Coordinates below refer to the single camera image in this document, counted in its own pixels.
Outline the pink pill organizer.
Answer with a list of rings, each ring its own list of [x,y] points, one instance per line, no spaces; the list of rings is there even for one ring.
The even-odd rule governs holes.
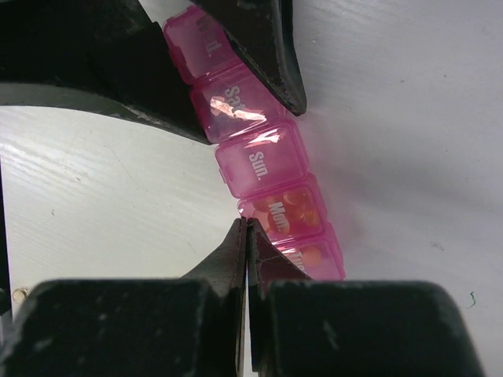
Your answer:
[[[305,274],[342,280],[343,255],[296,123],[201,8],[168,19],[163,33],[240,215],[258,220]]]

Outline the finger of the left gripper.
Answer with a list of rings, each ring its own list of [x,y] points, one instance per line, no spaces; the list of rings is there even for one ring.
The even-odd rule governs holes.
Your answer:
[[[236,55],[293,115],[307,111],[307,96],[294,46],[292,0],[199,0]]]
[[[161,26],[137,1],[4,1],[1,103],[64,108],[206,143]]]

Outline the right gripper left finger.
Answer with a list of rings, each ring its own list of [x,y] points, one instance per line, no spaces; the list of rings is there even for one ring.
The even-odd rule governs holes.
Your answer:
[[[4,376],[240,376],[247,222],[178,279],[49,280],[17,312]]]

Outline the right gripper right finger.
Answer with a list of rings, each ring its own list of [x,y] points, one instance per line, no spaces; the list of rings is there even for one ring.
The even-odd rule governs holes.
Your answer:
[[[251,366],[261,376],[481,376],[454,300],[425,281],[319,281],[248,221]]]

